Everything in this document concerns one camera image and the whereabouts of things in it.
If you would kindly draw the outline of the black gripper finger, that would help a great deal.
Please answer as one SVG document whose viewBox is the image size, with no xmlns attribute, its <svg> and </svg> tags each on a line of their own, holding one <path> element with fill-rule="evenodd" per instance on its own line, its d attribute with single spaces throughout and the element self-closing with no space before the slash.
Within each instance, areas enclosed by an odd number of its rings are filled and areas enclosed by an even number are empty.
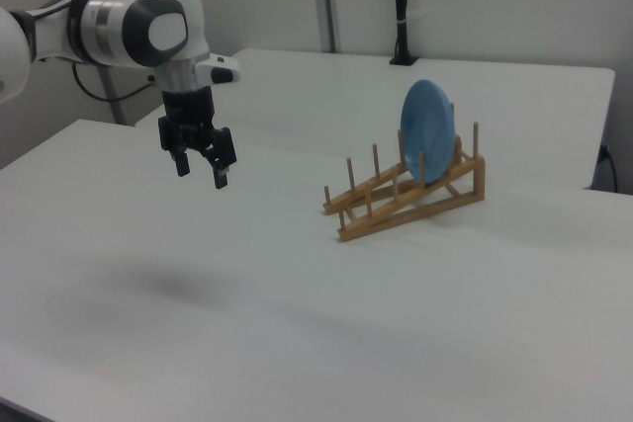
<svg viewBox="0 0 633 422">
<path fill-rule="evenodd" d="M 177 175 L 184 177 L 190 173 L 189 161 L 186 155 L 187 146 L 182 136 L 181 126 L 170 121 L 167 117 L 158 120 L 160 145 L 168 151 L 175 163 Z"/>
<path fill-rule="evenodd" d="M 230 129 L 223 127 L 210 130 L 200 153 L 213 168 L 215 187 L 218 190 L 224 188 L 229 167 L 236 162 Z"/>
</svg>

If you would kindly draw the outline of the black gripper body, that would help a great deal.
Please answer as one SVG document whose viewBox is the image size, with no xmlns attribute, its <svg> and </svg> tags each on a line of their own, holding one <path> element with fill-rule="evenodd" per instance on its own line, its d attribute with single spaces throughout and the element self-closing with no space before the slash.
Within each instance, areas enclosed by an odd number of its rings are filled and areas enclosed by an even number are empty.
<svg viewBox="0 0 633 422">
<path fill-rule="evenodd" d="M 162 92 L 163 145 L 210 145 L 215 107 L 212 90 L 203 87 L 187 92 Z"/>
</svg>

